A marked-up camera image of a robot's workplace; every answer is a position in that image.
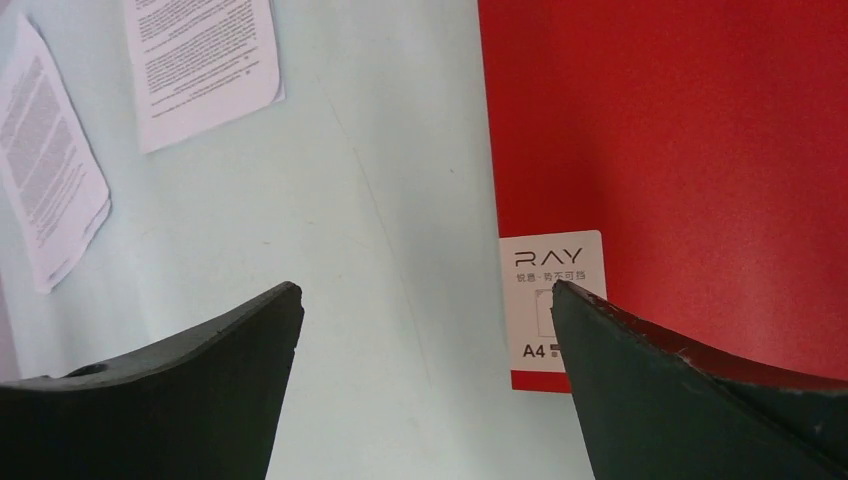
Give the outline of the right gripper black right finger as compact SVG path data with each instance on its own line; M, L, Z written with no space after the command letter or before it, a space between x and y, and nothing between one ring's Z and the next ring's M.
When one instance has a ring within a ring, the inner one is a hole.
M566 281L552 319L598 479L843 479L847 384L641 319Z

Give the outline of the red and black file folder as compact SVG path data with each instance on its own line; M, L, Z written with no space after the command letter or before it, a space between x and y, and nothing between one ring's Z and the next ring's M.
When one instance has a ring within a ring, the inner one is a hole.
M847 376L847 5L478 5L511 384L567 393L553 284Z

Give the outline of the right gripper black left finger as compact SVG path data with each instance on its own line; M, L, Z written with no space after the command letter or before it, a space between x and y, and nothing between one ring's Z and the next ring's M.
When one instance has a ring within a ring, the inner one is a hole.
M1 386L5 479L263 479L304 320L279 284L124 355Z

